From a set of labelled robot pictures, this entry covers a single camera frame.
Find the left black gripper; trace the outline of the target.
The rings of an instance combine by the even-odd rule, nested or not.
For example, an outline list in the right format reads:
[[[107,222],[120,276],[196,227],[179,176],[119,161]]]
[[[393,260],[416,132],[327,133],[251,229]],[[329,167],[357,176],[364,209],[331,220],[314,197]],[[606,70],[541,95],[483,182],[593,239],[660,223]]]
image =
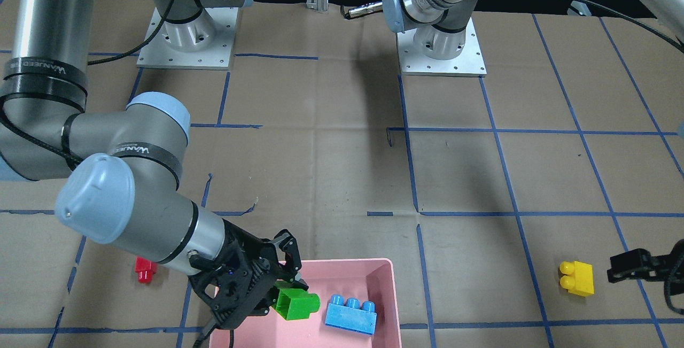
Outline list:
[[[616,284],[623,280],[664,282],[664,301],[670,311],[683,315],[682,307],[672,302],[674,295],[682,294],[683,239],[677,241],[669,254],[652,256],[650,251],[635,249],[609,258],[608,281]]]

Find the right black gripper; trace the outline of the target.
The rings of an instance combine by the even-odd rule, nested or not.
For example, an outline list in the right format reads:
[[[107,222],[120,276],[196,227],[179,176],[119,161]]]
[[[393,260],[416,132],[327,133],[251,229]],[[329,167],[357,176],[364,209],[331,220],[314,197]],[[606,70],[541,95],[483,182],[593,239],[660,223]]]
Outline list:
[[[189,277],[191,287],[212,312],[203,331],[235,329],[250,315],[266,316],[278,299],[269,295],[278,279],[294,289],[309,289],[301,277],[298,241],[288,229],[269,240],[227,220],[223,225],[224,241],[215,258],[188,252],[190,266],[198,270]],[[284,253],[283,264],[278,250]]]

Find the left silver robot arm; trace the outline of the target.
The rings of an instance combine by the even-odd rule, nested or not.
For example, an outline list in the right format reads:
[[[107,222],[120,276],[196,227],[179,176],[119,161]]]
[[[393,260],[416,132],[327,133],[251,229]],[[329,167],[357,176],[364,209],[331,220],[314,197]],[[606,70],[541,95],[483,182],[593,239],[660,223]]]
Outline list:
[[[452,60],[467,45],[465,29],[478,0],[382,0],[384,19],[394,33],[414,30],[422,54],[434,60]],[[682,51],[682,0],[640,0],[675,35],[647,27],[647,31]],[[626,251],[611,258],[609,282],[642,279],[662,282],[670,311],[682,314],[672,303],[682,294],[682,242],[668,255],[652,257],[645,250]]]

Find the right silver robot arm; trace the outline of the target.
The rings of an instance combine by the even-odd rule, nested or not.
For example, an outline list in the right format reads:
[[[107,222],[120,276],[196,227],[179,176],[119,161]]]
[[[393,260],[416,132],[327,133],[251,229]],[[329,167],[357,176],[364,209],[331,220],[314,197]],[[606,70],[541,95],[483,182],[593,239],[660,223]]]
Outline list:
[[[286,287],[307,290],[296,239],[258,238],[178,194],[190,114],[173,96],[85,112],[93,0],[20,0],[2,78],[2,180],[66,179],[55,215],[93,242],[188,276],[207,331],[264,316]]]

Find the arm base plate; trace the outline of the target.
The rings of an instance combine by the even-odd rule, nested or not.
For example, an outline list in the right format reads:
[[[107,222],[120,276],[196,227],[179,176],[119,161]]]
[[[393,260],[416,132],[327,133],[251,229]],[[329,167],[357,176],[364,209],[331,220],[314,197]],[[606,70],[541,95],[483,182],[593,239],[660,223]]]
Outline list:
[[[228,70],[231,65],[240,9],[204,9],[198,19],[186,24],[161,24],[154,10],[147,35],[161,27],[141,49],[137,65],[156,69]]]
[[[488,73],[472,19],[455,34],[423,26],[398,32],[396,39],[403,75],[481,77]]]

